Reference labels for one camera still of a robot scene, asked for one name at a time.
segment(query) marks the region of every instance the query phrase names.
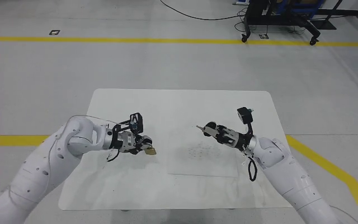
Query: black cable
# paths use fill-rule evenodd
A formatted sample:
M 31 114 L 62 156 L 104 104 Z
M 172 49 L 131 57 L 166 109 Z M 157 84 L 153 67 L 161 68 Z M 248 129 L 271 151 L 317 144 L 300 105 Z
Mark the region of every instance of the black cable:
M 118 157 L 118 155 L 119 155 L 119 150 L 117 152 L 117 155 L 115 157 L 111 158 L 110 160 L 107 160 L 107 162 L 111 162 L 111 161 L 115 160 Z
M 239 15 L 236 15 L 236 16 L 229 16 L 229 17 L 225 17 L 225 18 L 198 18 L 198 17 L 195 17 L 195 16 L 189 16 L 189 15 L 187 15 L 187 14 L 185 14 L 185 13 L 182 13 L 182 12 L 176 10 L 176 9 L 173 8 L 173 7 L 170 7 L 169 5 L 165 4 L 165 3 L 163 2 L 163 0 L 161 0 L 161 2 L 162 2 L 166 7 L 170 8 L 170 9 L 172 9 L 172 10 L 174 10 L 174 11 L 176 11 L 176 12 L 178 12 L 178 13 L 184 15 L 184 16 L 187 16 L 187 17 L 190 17 L 190 18 L 195 18 L 195 19 L 197 19 L 197 20 L 215 21 L 215 20 L 228 20 L 228 19 L 230 19 L 230 18 L 241 17 L 241 16 L 239 16 Z
M 234 28 L 239 31 L 239 32 L 245 32 L 245 30 L 239 30 L 236 26 L 239 25 L 239 24 L 243 24 L 244 21 L 242 20 L 242 17 L 245 16 L 246 12 L 244 12 L 244 10 L 247 10 L 247 7 L 246 8 L 243 8 L 242 10 L 238 11 L 236 13 L 236 15 L 240 18 L 241 22 L 238 22 L 237 24 L 234 25 Z
M 250 162 L 248 163 L 248 176 L 250 178 L 250 181 L 254 182 L 256 180 L 256 176 L 257 176 L 257 166 L 256 166 L 256 163 L 255 161 L 251 158 L 251 157 L 248 157 Z M 255 173 L 253 174 L 253 177 L 251 175 L 251 164 L 253 164 L 253 167 L 254 167 L 254 170 L 255 170 Z
M 336 16 L 336 17 L 331 17 L 329 19 L 332 19 L 332 18 L 342 18 L 342 17 L 347 17 L 347 16 Z M 326 18 L 311 18 L 310 20 L 325 20 Z
M 298 34 L 298 35 L 302 35 L 305 32 L 306 28 L 304 28 L 303 30 L 296 30 L 296 26 L 293 26 L 293 30 L 288 30 L 287 32 L 290 34 Z
M 351 219 L 353 219 L 356 223 L 358 223 L 358 220 L 356 220 L 356 219 L 355 219 L 353 216 L 351 216 L 348 212 L 345 212 L 344 210 L 342 210 L 342 209 L 340 209 L 340 208 L 337 208 L 337 207 L 335 207 L 335 206 L 332 206 L 332 205 L 329 205 L 329 206 L 331 206 L 332 208 L 335 208 L 335 209 L 337 209 L 337 210 L 343 212 L 344 214 L 346 214 L 346 215 L 348 215 L 349 217 L 351 217 Z

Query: black metal frame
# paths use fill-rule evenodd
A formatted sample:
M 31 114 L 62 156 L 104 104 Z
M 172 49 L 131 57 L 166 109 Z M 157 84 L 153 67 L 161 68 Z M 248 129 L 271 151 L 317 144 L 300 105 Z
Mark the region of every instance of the black metal frame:
M 305 17 L 292 13 L 291 7 L 295 1 L 291 1 L 288 5 L 286 12 L 282 15 L 271 15 L 272 9 L 276 4 L 271 2 L 267 13 L 262 15 L 264 9 L 266 9 L 268 0 L 250 0 L 245 17 L 244 26 L 246 34 L 242 34 L 242 41 L 245 43 L 251 35 L 249 25 L 274 25 L 274 26 L 299 26 L 306 28 L 313 36 L 310 41 L 310 45 L 318 42 L 317 38 L 321 32 L 317 30 Z
M 331 18 L 332 15 L 334 15 L 336 13 L 336 10 L 338 8 L 338 6 L 340 6 L 340 4 L 342 3 L 343 0 L 338 0 L 338 2 L 335 4 L 334 8 L 330 11 L 330 13 L 328 14 L 328 16 L 326 17 L 325 20 L 314 20 L 311 23 L 320 30 L 337 30 L 337 28 L 335 28 L 335 26 L 333 26 L 330 22 L 329 19 Z
M 331 15 L 331 16 L 358 16 L 358 10 L 339 10 L 320 8 L 316 15 Z

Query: yellow floor line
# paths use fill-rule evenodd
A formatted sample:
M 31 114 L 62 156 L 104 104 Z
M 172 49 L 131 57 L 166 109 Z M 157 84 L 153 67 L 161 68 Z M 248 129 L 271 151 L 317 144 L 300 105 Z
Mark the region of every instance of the yellow floor line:
M 0 136 L 0 146 L 38 146 L 48 136 Z
M 324 168 L 327 172 L 343 181 L 349 188 L 356 204 L 358 204 L 358 181 L 353 176 L 349 175 L 335 164 L 329 162 L 309 147 L 297 141 L 295 138 L 289 135 L 287 135 L 286 138 L 290 147 L 299 151 L 302 155 L 315 162 L 318 166 Z
M 0 146 L 38 146 L 47 137 L 48 136 L 0 136 Z M 286 138 L 290 147 L 299 151 L 302 155 L 315 162 L 337 179 L 343 181 L 348 186 L 355 202 L 358 204 L 358 182 L 353 176 L 329 162 L 295 138 L 289 135 L 287 135 Z
M 161 39 L 161 38 L 80 38 L 80 37 L 31 37 L 0 36 L 0 42 L 73 42 L 73 43 L 157 43 L 157 44 L 248 44 L 309 46 L 309 41 L 289 40 L 241 40 L 224 39 Z M 358 46 L 358 42 L 317 42 L 315 46 Z

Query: black cable on floor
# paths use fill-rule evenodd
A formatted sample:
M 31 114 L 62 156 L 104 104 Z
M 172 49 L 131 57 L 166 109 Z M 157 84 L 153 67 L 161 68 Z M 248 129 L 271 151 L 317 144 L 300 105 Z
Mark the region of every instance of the black cable on floor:
M 302 35 L 305 32 L 306 28 L 304 28 L 303 30 L 296 30 L 296 27 L 293 26 L 293 30 L 288 30 L 287 32 L 290 34 L 298 34 L 298 35 Z
M 244 10 L 247 10 L 247 7 L 246 8 L 243 8 L 242 10 L 240 10 L 238 13 L 236 13 L 236 15 L 240 18 L 241 22 L 238 22 L 237 24 L 234 25 L 234 28 L 239 31 L 239 32 L 245 32 L 245 30 L 239 30 L 236 26 L 239 25 L 239 24 L 243 24 L 244 21 L 242 20 L 242 17 L 245 16 L 246 12 L 244 12 Z
M 190 17 L 190 18 L 195 18 L 195 19 L 197 19 L 197 20 L 216 21 L 216 20 L 228 20 L 228 19 L 230 19 L 230 18 L 241 17 L 240 15 L 236 15 L 236 16 L 229 16 L 229 17 L 225 17 L 225 18 L 199 18 L 199 17 L 195 17 L 195 16 L 189 16 L 188 14 L 185 14 L 185 13 L 183 13 L 183 12 L 180 12 L 180 11 L 176 10 L 175 8 L 173 8 L 173 7 L 171 7 L 171 6 L 167 5 L 167 4 L 165 4 L 165 3 L 163 2 L 163 0 L 161 0 L 161 2 L 162 2 L 166 7 L 170 8 L 170 9 L 172 9 L 172 10 L 174 10 L 174 11 L 176 11 L 176 12 L 178 12 L 178 13 L 184 15 L 184 16 L 187 16 L 187 17 Z

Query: caster wheel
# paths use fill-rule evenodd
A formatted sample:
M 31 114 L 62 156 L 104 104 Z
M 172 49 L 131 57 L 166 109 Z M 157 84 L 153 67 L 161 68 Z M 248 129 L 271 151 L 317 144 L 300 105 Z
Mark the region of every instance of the caster wheel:
M 316 43 L 317 43 L 316 40 L 311 40 L 311 41 L 309 42 L 309 45 L 313 46 L 313 45 L 315 45 Z

